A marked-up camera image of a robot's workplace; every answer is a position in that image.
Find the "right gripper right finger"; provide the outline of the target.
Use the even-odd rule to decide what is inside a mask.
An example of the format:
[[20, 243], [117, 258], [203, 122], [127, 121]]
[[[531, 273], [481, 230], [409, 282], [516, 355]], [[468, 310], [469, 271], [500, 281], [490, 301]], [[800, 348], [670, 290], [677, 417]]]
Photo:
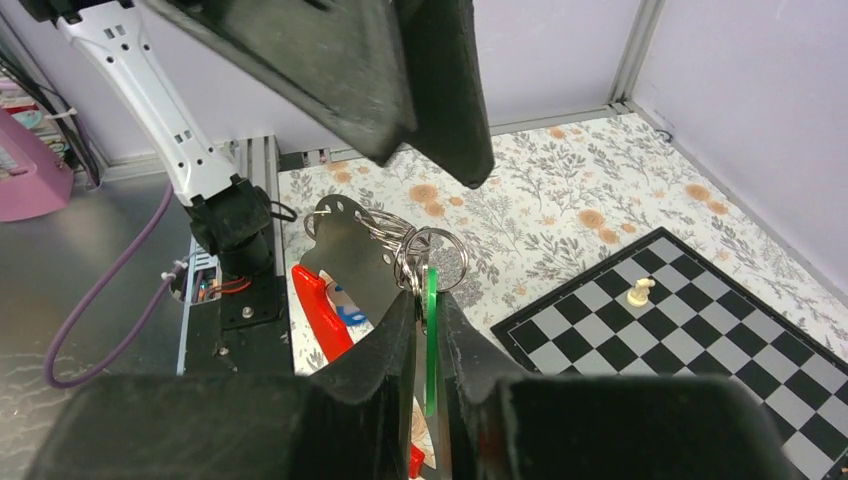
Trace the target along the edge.
[[445, 479], [794, 479], [777, 431], [717, 376], [542, 375], [437, 300]]

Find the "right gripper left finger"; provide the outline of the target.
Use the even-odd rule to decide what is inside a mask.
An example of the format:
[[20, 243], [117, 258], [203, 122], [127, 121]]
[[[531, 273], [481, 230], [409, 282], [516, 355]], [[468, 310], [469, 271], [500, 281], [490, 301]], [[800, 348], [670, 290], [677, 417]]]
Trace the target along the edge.
[[405, 479], [415, 297], [309, 376], [107, 376], [66, 405], [30, 479]]

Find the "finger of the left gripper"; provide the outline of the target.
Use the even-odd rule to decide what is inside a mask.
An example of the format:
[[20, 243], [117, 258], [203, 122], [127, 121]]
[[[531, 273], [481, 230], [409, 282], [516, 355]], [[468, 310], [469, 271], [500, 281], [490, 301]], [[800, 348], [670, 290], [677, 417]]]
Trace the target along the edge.
[[417, 119], [406, 143], [465, 187], [477, 189], [495, 161], [473, 3], [396, 1], [394, 6]]
[[147, 5], [379, 165], [416, 126], [389, 1]]

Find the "green key tag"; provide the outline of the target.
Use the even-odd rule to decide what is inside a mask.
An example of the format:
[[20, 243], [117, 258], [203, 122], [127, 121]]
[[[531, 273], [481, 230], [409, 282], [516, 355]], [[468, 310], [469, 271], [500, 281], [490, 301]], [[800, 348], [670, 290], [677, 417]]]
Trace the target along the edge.
[[424, 413], [426, 417], [431, 417], [437, 406], [437, 386], [438, 386], [438, 324], [437, 324], [437, 303], [438, 303], [438, 280], [439, 274], [435, 268], [427, 270], [427, 278], [425, 282], [425, 320], [426, 320], [426, 385], [425, 385], [425, 406]]

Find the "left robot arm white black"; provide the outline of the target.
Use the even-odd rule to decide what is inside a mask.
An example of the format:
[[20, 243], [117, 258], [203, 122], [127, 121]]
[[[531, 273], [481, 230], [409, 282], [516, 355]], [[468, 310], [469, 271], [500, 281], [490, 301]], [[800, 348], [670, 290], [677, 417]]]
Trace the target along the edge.
[[[184, 371], [291, 372], [279, 217], [218, 150], [156, 58], [136, 1], [26, 1], [107, 79], [162, 159], [199, 245], [230, 277], [217, 322], [194, 322]], [[154, 1], [158, 16], [215, 51], [379, 166], [402, 146], [462, 185], [494, 153], [469, 1]]]

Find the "floral table mat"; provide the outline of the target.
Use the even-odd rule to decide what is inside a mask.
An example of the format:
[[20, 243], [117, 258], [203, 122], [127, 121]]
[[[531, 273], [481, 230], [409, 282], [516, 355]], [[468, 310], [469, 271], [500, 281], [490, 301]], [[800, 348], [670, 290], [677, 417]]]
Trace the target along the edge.
[[280, 197], [307, 214], [341, 194], [457, 235], [469, 272], [442, 238], [434, 263], [471, 323], [500, 345], [496, 324], [665, 228], [847, 365], [846, 307], [638, 116], [493, 145], [493, 174], [476, 190], [405, 151], [385, 169], [357, 159], [283, 172]]

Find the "cream chess piece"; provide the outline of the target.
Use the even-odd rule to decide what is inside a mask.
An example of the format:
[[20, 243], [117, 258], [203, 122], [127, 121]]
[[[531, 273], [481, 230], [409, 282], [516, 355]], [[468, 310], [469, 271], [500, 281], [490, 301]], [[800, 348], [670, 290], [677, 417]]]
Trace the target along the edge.
[[648, 304], [650, 290], [654, 288], [656, 281], [650, 277], [638, 279], [634, 286], [627, 292], [626, 300], [634, 307], [644, 307]]

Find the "black grey chessboard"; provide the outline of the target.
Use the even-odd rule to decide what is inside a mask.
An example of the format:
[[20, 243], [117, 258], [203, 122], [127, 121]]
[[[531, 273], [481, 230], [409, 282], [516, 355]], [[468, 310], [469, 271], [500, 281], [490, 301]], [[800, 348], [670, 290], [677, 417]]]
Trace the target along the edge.
[[[656, 281], [648, 304], [627, 292]], [[544, 374], [716, 374], [770, 415], [801, 479], [847, 475], [847, 365], [665, 228], [496, 324]]]

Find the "pink box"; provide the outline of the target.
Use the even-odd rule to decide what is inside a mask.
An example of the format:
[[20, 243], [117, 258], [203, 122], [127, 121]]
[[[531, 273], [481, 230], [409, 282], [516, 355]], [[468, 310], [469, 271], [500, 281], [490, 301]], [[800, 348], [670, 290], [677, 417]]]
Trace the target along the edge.
[[1, 109], [1, 222], [64, 209], [73, 185], [74, 173], [64, 161]]

